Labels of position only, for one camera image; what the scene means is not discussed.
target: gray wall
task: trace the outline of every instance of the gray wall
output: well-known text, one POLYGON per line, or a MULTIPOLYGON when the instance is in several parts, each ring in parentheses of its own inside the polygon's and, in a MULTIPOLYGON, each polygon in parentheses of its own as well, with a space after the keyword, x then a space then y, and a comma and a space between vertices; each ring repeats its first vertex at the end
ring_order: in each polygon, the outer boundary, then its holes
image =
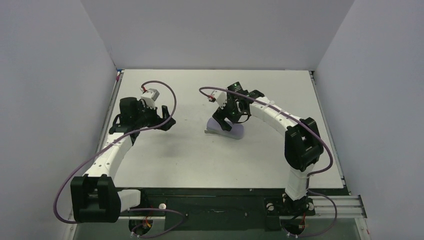
POLYGON ((94 153, 116 71, 79 0, 2 0, 0 34, 0 238, 61 239, 53 199, 94 153))
POLYGON ((314 70, 354 0, 81 0, 119 68, 314 70))
POLYGON ((424 1, 356 0, 315 79, 372 238, 424 239, 424 1))

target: white enclosure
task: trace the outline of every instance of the white enclosure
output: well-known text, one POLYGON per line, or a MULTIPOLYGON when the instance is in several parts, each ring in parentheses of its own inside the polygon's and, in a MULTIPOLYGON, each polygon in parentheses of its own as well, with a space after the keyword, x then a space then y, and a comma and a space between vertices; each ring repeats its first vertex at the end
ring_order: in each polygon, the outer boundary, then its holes
POLYGON ((356 0, 316 72, 373 239, 424 239, 424 1, 356 0))
POLYGON ((81 0, 118 68, 314 70, 353 0, 81 0))

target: purple sponge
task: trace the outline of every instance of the purple sponge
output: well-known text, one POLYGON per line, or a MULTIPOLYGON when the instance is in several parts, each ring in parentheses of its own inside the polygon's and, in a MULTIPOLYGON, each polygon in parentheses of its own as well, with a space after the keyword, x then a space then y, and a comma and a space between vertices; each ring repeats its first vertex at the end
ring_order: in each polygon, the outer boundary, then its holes
POLYGON ((230 131, 224 131, 221 129, 220 124, 215 121, 212 117, 209 118, 206 124, 205 134, 218 134, 224 137, 232 138, 232 139, 242 139, 245 135, 245 128, 241 124, 234 124, 232 122, 226 121, 231 125, 230 131))

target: cable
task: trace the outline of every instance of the cable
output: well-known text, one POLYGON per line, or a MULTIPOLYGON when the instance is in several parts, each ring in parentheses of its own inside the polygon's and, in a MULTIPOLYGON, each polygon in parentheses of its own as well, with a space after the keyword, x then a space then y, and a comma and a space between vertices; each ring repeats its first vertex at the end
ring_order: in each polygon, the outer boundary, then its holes
MULTIPOLYGON (((270 207, 278 207, 279 205, 277 205, 277 204, 274 204, 274 205, 270 205, 267 209, 266 209, 266 213, 265 213, 265 226, 266 226, 266 228, 268 228, 269 230, 271 230, 271 231, 280 231, 281 230, 281 228, 282 228, 282 226, 280 226, 279 228, 271 228, 270 226, 269 226, 269 224, 268 224, 268 221, 267 221, 267 217, 268 217, 268 211, 270 210, 270 207)), ((305 212, 308 210, 308 208, 306 208, 305 210, 301 210, 301 211, 298 211, 298 212, 296 212, 296 213, 293 213, 293 217, 292 218, 290 218, 290 219, 287 219, 287 220, 281 220, 281 221, 283 221, 284 222, 284 224, 283 225, 285 225, 285 226, 288 226, 288 225, 291 225, 291 226, 299 226, 302 222, 300 222, 299 224, 294 224, 294 223, 292 223, 293 221, 295 221, 296 220, 296 218, 298 218, 300 215, 302 215, 303 214, 303 216, 305 216, 305 212)))
MULTIPOLYGON (((129 212, 139 212, 139 211, 168 212, 168 213, 178 214, 178 215, 180 215, 180 216, 181 216, 181 221, 179 221, 177 224, 175 224, 174 226, 172 226, 172 227, 170 227, 170 228, 166 229, 166 230, 165 230, 165 231, 163 231, 163 232, 160 232, 160 233, 157 233, 157 234, 154 234, 154 235, 150 235, 150 236, 143 236, 143 235, 141 235, 141 236, 137 236, 137 237, 142 238, 142 239, 151 239, 151 238, 156 238, 156 237, 162 236, 162 235, 164 235, 164 234, 166 234, 166 233, 169 233, 171 230, 173 230, 173 229, 175 229, 175 228, 179 227, 181 224, 183 224, 183 223, 184 223, 184 221, 186 220, 186 216, 185 216, 184 214, 182 214, 182 213, 181 213, 181 212, 179 212, 179 211, 175 211, 175 210, 171 210, 171 209, 160 209, 160 208, 134 208, 134 209, 130 209, 130 210, 129 210, 129 212)), ((134 233, 136 232, 136 230, 137 230, 139 227, 141 227, 142 225, 143 225, 143 223, 140 223, 140 224, 138 224, 137 226, 133 227, 133 228, 132 228, 132 230, 131 230, 131 236, 132 236, 132 235, 134 235, 134 233)))
MULTIPOLYGON (((289 114, 287 114, 285 112, 280 111, 279 109, 277 109, 273 105, 266 104, 265 102, 259 101, 259 100, 255 99, 255 98, 252 98, 252 97, 243 95, 243 94, 238 93, 238 92, 235 92, 235 91, 230 91, 228 89, 214 87, 214 86, 204 86, 204 87, 199 88, 199 92, 201 94, 205 95, 206 97, 209 97, 208 94, 206 94, 206 93, 204 93, 202 91, 202 90, 206 90, 206 89, 209 89, 209 90, 218 90, 218 91, 226 92, 226 93, 229 93, 229 94, 234 94, 234 95, 237 95, 239 97, 245 98, 247 100, 250 100, 250 101, 256 102, 258 104, 264 105, 264 106, 267 106, 268 105, 269 108, 273 109, 276 112, 279 112, 279 114, 283 115, 284 117, 286 117, 286 118, 288 118, 288 119, 296 122, 297 124, 299 124, 300 126, 302 126, 306 131, 308 131, 312 136, 314 136, 314 138, 316 138, 322 144, 322 146, 325 148, 325 150, 327 151, 330 162, 329 162, 328 166, 324 167, 323 169, 320 169, 320 170, 317 170, 317 171, 312 171, 312 172, 308 173, 308 175, 307 175, 308 178, 307 178, 307 181, 306 181, 306 188, 307 189, 309 188, 309 180, 310 180, 309 177, 311 175, 323 173, 323 172, 329 170, 333 166, 334 160, 333 160, 333 155, 331 154, 330 148, 321 139, 320 136, 318 136, 314 131, 312 131, 309 127, 307 127, 303 122, 297 120, 296 118, 292 117, 291 115, 289 115, 289 114)), ((313 192, 313 191, 311 191, 309 189, 307 191, 308 191, 308 193, 310 193, 312 195, 324 197, 324 198, 328 199, 333 204, 333 206, 334 206, 334 220, 331 222, 331 224, 326 229, 324 229, 324 230, 322 230, 320 232, 312 233, 312 234, 306 234, 306 235, 300 235, 300 236, 293 235, 293 234, 289 233, 289 236, 292 236, 292 237, 302 237, 302 238, 319 236, 319 235, 324 234, 325 232, 327 232, 329 229, 331 229, 334 226, 334 224, 336 224, 336 221, 337 221, 337 206, 336 206, 335 202, 331 198, 329 198, 328 196, 326 196, 324 194, 313 192)))
POLYGON ((300 223, 299 223, 299 224, 302 224, 302 223, 305 221, 305 218, 306 218, 306 213, 303 213, 302 221, 300 221, 300 223))
POLYGON ((141 99, 141 101, 143 102, 143 106, 144 106, 145 108, 147 108, 147 103, 146 103, 146 100, 144 100, 144 99, 141 99))
POLYGON ((146 216, 146 218, 144 219, 144 221, 145 221, 145 223, 146 223, 146 225, 147 225, 148 228, 151 228, 152 227, 152 225, 150 225, 149 221, 147 221, 147 218, 150 217, 150 215, 152 215, 152 211, 150 211, 148 213, 148 215, 146 216))
POLYGON ((173 96, 173 102, 174 102, 174 105, 173 105, 173 109, 172 109, 172 112, 171 112, 171 114, 169 115, 169 117, 165 120, 165 121, 163 121, 161 124, 158 124, 158 125, 156 125, 156 126, 152 126, 152 127, 147 127, 147 128, 141 128, 141 129, 137 129, 137 130, 134 130, 134 131, 130 131, 130 132, 127 132, 127 133, 125 133, 124 135, 122 135, 122 136, 120 136, 120 137, 118 137, 117 139, 115 139, 111 144, 109 144, 109 145, 107 145, 105 148, 103 148, 102 150, 100 150, 99 152, 97 152, 96 154, 94 154, 94 156, 92 156, 92 157, 90 157, 88 160, 86 160, 86 161, 84 161, 83 163, 81 163, 78 167, 76 167, 70 174, 69 174, 69 176, 68 177, 66 177, 66 179, 65 179, 65 181, 62 183, 62 185, 59 187, 59 190, 57 191, 57 194, 56 194, 56 197, 54 198, 54 202, 53 202, 53 213, 54 213, 54 216, 56 216, 56 218, 59 220, 59 221, 61 221, 61 222, 63 222, 63 223, 66 223, 66 224, 77 224, 78 222, 77 221, 71 221, 71 220, 67 220, 67 219, 64 219, 63 217, 61 217, 60 215, 59 215, 59 213, 58 213, 58 200, 59 200, 59 196, 61 195, 61 193, 62 193, 62 191, 64 190, 64 188, 65 188, 65 185, 69 182, 69 180, 71 180, 71 178, 81 169, 81 168, 83 168, 84 167, 84 165, 86 165, 86 164, 88 164, 89 162, 91 162, 91 161, 93 161, 93 160, 95 160, 98 156, 100 156, 100 155, 102 155, 104 152, 106 152, 108 149, 110 149, 113 145, 115 145, 116 143, 118 143, 120 140, 122 140, 123 138, 125 138, 125 137, 127 137, 127 136, 129 136, 129 135, 131 135, 131 134, 135 134, 135 133, 139 133, 139 132, 143 132, 143 131, 147 131, 147 130, 152 130, 152 129, 157 129, 157 128, 160 128, 160 127, 162 127, 163 125, 165 125, 167 122, 169 122, 169 120, 171 120, 171 118, 173 117, 173 115, 174 115, 174 113, 175 113, 175 110, 176 110, 176 108, 177 108, 177 97, 176 97, 176 95, 175 95, 175 92, 174 92, 174 90, 172 90, 172 88, 168 85, 168 84, 166 84, 166 83, 164 83, 164 82, 162 82, 162 81, 156 81, 156 80, 151 80, 151 81, 146 81, 145 83, 143 83, 142 85, 141 85, 141 87, 142 88, 144 88, 144 85, 146 85, 146 84, 153 84, 153 83, 155 83, 155 84, 162 84, 162 85, 164 85, 165 87, 167 87, 169 90, 170 90, 170 92, 172 93, 172 96, 173 96))

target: white table surface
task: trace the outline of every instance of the white table surface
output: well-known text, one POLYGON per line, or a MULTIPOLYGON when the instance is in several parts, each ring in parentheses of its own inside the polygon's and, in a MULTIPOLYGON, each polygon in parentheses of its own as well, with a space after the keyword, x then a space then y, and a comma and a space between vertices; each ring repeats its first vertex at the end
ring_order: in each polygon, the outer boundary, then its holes
MULTIPOLYGON (((124 72, 112 119, 119 114, 119 100, 140 98, 140 85, 160 80, 177 97, 176 124, 169 131, 142 132, 123 159, 114 179, 117 187, 149 188, 285 188, 289 164, 284 157, 284 136, 265 122, 252 117, 244 123, 245 136, 235 140, 205 134, 206 123, 217 109, 198 92, 203 86, 226 88, 239 81, 245 90, 257 89, 275 104, 301 118, 312 117, 322 139, 329 136, 308 71, 288 70, 151 70, 124 72)), ((160 92, 156 105, 171 112, 172 95, 167 88, 151 83, 160 92)), ((326 152, 315 170, 329 164, 326 152)), ((311 188, 342 188, 336 162, 311 177, 311 188)))

